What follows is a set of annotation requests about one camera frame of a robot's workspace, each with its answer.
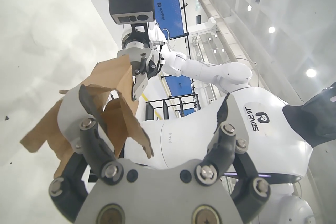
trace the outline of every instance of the camera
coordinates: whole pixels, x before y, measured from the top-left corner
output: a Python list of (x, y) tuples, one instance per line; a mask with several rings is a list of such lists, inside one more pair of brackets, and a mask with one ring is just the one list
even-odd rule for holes
[(108, 0), (109, 14), (117, 25), (155, 21), (154, 0)]

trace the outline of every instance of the metal gripper plate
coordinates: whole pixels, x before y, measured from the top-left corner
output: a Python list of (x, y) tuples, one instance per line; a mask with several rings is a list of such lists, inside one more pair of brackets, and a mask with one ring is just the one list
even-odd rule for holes
[[(118, 213), (111, 209), (110, 215), (118, 215), (115, 220), (106, 219), (104, 223), (120, 224), (190, 224), (193, 214), (202, 205), (214, 209), (220, 223), (242, 224), (239, 213), (221, 181), (212, 186), (201, 186), (195, 179), (194, 169), (200, 160), (190, 160), (173, 169), (151, 170), (134, 164), (127, 159), (118, 160), (124, 167), (122, 180), (114, 186), (108, 186), (98, 180), (80, 210), (75, 224), (96, 223), (99, 212), (108, 204), (122, 208)], [(128, 171), (136, 169), (135, 182), (127, 181)], [(183, 183), (180, 172), (189, 170), (192, 179)], [(210, 210), (198, 214), (197, 224), (217, 224)]]

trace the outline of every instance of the purple light strip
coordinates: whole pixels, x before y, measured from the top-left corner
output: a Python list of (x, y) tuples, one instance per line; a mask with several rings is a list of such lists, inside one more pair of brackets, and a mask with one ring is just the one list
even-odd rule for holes
[[(225, 176), (237, 176), (237, 173), (224, 173)], [(266, 174), (259, 174), (259, 177), (264, 177), (264, 178), (270, 178), (272, 177), (271, 175), (266, 175)]]

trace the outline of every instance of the silver bolt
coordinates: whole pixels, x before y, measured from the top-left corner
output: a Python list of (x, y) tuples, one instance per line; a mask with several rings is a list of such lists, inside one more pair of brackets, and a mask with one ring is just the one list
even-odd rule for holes
[(238, 145), (238, 147), (244, 149), (244, 148), (246, 148), (246, 141), (244, 139), (238, 139), (237, 140), (237, 145)]
[(109, 165), (105, 170), (105, 177), (112, 178), (117, 173), (117, 167), (115, 165)]
[(64, 181), (64, 178), (58, 177), (55, 180), (53, 180), (49, 186), (49, 194), (52, 197), (57, 197), (62, 194), (62, 182)]
[(234, 132), (234, 126), (232, 126), (231, 124), (227, 124), (224, 126), (224, 129), (229, 133), (229, 134), (233, 134)]
[(209, 166), (204, 165), (201, 169), (201, 175), (204, 179), (211, 179), (213, 177), (213, 172)]
[(52, 183), (50, 189), (52, 193), (57, 193), (61, 189), (61, 182), (55, 181), (54, 183)]
[(89, 127), (90, 125), (91, 125), (91, 123), (92, 123), (92, 120), (91, 119), (85, 119), (85, 120), (83, 120), (83, 122), (82, 122), (82, 127), (83, 128), (87, 128), (87, 127)]
[(257, 183), (257, 189), (260, 193), (267, 193), (269, 191), (269, 185), (266, 181), (260, 180)]

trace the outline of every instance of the cardboard piece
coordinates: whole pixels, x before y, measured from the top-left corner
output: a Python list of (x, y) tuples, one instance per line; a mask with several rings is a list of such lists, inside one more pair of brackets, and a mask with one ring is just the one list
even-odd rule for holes
[[(107, 124), (107, 136), (114, 145), (115, 155), (119, 157), (127, 137), (132, 137), (143, 146), (148, 158), (154, 156), (150, 139), (135, 118), (138, 101), (132, 101), (132, 66), (128, 56), (110, 59), (96, 64), (90, 76), (81, 84), (92, 96), (97, 110)], [(116, 90), (118, 99), (111, 100), (103, 110), (110, 92)], [(59, 177), (73, 154), (70, 143), (62, 135), (57, 114), (62, 99), (46, 113), (40, 122), (20, 141), (31, 153), (37, 152), (45, 141), (60, 160), (60, 165), (54, 174)]]

